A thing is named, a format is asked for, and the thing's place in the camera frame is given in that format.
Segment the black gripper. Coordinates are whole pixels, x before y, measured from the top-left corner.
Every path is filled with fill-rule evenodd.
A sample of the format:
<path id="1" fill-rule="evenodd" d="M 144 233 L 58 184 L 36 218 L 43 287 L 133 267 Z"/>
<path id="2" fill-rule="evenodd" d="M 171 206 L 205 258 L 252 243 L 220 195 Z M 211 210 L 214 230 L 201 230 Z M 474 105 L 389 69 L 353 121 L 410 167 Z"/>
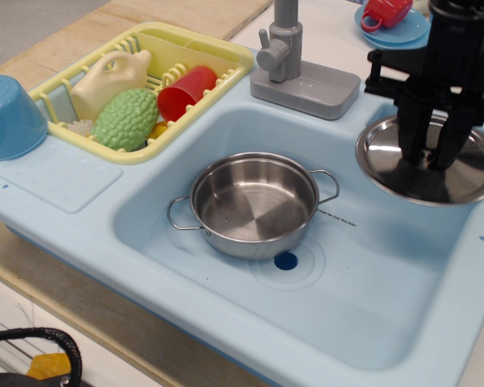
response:
<path id="1" fill-rule="evenodd" d="M 437 168 L 448 168 L 469 133 L 484 123 L 484 1 L 431 1 L 432 26 L 423 48 L 374 50 L 365 92 L 398 105 L 398 145 L 403 158 L 419 162 L 433 109 L 450 112 L 437 145 Z"/>

